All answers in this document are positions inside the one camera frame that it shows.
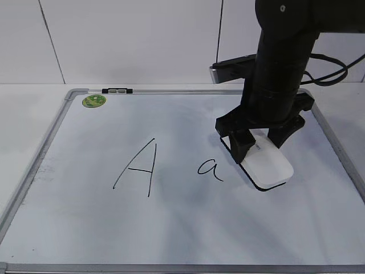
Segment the white eraser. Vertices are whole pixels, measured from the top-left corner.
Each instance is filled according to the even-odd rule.
[[[286,183],[294,174],[289,161],[266,135],[253,136],[256,143],[241,163],[253,183],[262,190]],[[230,149],[229,137],[222,140]]]

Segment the whiteboard surface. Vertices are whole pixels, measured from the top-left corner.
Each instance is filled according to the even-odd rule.
[[[282,151],[294,176],[257,191],[215,132],[239,95],[74,99],[2,244],[41,264],[363,264],[365,207],[311,113]],[[154,138],[126,170],[128,162]],[[216,175],[199,175],[206,160]]]

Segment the round sticker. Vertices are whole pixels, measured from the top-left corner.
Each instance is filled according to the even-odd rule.
[[[100,107],[107,101],[107,98],[105,98],[102,95],[94,94],[86,97],[82,101],[82,105],[84,107]]]

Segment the black marker writing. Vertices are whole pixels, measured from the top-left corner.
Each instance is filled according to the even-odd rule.
[[[142,171],[142,172],[148,172],[150,173],[150,177],[149,177],[149,187],[148,187],[148,196],[150,196],[151,194],[151,185],[152,185],[152,174],[153,174],[153,170],[155,169],[155,160],[156,160],[156,151],[157,151],[157,143],[155,144],[155,154],[153,156],[153,164],[152,164],[152,169],[151,170],[140,170],[138,168],[131,168],[129,167],[129,165],[133,162],[134,159],[136,159],[136,157],[139,155],[139,153],[141,153],[149,144],[151,144],[151,142],[154,140],[154,138],[149,141],[133,158],[132,160],[129,161],[129,163],[124,167],[123,171],[121,172],[121,174],[119,175],[119,177],[116,179],[114,185],[113,185],[113,189],[115,189],[116,184],[118,183],[120,177],[123,175],[124,171],[126,171],[126,169],[129,170],[135,170],[135,171]]]
[[[208,169],[207,171],[204,171],[204,172],[201,172],[201,171],[200,171],[200,169],[201,169],[201,168],[202,168],[205,164],[208,164],[209,162],[212,162],[212,161],[213,161],[214,165],[213,165],[210,169]],[[213,170],[213,175],[214,175],[214,177],[215,177],[217,180],[219,180],[219,181],[223,182],[223,180],[221,180],[221,179],[219,179],[219,178],[217,177],[217,175],[216,175],[216,168],[217,168],[216,161],[215,161],[214,159],[209,159],[209,160],[205,161],[203,164],[201,164],[201,165],[199,166],[199,168],[198,168],[198,174],[206,174],[206,173],[208,173],[209,171]]]

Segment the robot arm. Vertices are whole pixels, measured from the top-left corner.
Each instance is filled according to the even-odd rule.
[[[255,11],[262,28],[257,54],[210,67],[216,83],[246,78],[241,104],[216,121],[236,163],[255,143],[250,129],[268,128],[280,148],[304,126],[299,113],[314,100],[297,92],[320,32],[365,32],[363,0],[256,0]]]

